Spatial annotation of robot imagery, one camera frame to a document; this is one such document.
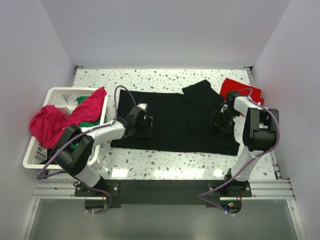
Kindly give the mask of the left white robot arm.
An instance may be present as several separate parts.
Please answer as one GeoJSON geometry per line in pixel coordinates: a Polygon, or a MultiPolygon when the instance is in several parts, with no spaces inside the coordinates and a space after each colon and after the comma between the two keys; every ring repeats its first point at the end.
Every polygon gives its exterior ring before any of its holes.
{"type": "Polygon", "coordinates": [[[104,178],[88,163],[92,150],[105,142],[127,137],[151,138],[153,117],[148,114],[126,113],[114,123],[108,122],[93,128],[68,126],[51,149],[49,163],[60,166],[87,188],[106,190],[104,178]]]}

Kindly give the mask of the black t-shirt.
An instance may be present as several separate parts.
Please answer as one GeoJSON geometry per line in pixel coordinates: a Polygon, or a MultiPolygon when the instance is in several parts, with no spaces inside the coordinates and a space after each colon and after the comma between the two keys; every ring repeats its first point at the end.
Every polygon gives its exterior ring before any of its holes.
{"type": "Polygon", "coordinates": [[[113,140],[111,147],[237,156],[240,145],[234,132],[222,134],[210,127],[212,113],[220,110],[224,97],[207,80],[183,88],[182,93],[121,90],[117,113],[129,112],[132,100],[148,105],[147,112],[153,118],[151,137],[113,140]]]}

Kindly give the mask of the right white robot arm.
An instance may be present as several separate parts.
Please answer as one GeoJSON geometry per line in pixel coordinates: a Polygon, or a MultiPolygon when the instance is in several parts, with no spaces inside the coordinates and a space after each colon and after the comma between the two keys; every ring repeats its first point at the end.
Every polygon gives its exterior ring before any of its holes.
{"type": "Polygon", "coordinates": [[[209,130],[218,137],[234,130],[234,118],[244,116],[243,149],[223,182],[208,191],[211,196],[251,196],[249,178],[258,161],[272,152],[280,141],[279,111],[253,101],[249,96],[227,97],[220,110],[214,110],[209,130]]]}

